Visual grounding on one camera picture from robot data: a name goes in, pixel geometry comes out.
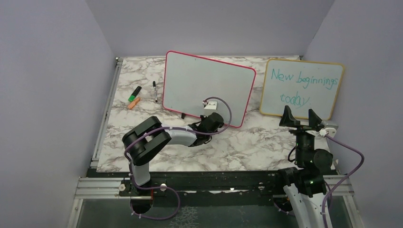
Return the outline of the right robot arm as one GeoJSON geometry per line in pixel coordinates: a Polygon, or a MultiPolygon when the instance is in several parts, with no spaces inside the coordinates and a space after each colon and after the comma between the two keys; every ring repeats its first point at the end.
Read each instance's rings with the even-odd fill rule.
{"type": "Polygon", "coordinates": [[[289,199],[300,228],[327,228],[327,187],[324,174],[331,171],[333,155],[324,149],[315,148],[315,135],[325,128],[324,121],[313,111],[308,111],[308,124],[303,125],[285,106],[280,119],[281,127],[290,128],[296,137],[294,146],[296,168],[279,170],[280,177],[274,187],[289,199]]]}

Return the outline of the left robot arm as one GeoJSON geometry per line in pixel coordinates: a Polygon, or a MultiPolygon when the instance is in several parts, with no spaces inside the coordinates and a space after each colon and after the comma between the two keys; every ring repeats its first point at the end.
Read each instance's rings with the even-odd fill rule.
{"type": "Polygon", "coordinates": [[[156,186],[149,187],[149,163],[165,146],[200,146],[225,130],[223,117],[216,112],[202,116],[199,122],[182,127],[164,125],[156,116],[141,122],[122,137],[132,190],[138,195],[144,195],[157,189],[156,186]]]}

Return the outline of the black whiteboard marker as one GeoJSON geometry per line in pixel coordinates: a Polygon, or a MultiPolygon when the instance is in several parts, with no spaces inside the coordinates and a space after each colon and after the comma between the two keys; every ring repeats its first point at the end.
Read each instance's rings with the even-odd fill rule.
{"type": "Polygon", "coordinates": [[[157,87],[156,87],[155,81],[153,81],[153,88],[154,88],[154,101],[157,103],[158,102],[158,92],[157,92],[157,87]]]}

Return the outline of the red framed whiteboard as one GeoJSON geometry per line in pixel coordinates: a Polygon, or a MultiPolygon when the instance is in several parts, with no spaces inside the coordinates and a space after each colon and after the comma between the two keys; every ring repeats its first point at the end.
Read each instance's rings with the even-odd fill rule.
{"type": "Polygon", "coordinates": [[[177,51],[166,53],[162,106],[199,117],[202,102],[212,97],[217,112],[231,127],[240,128],[256,79],[255,69],[177,51]]]}

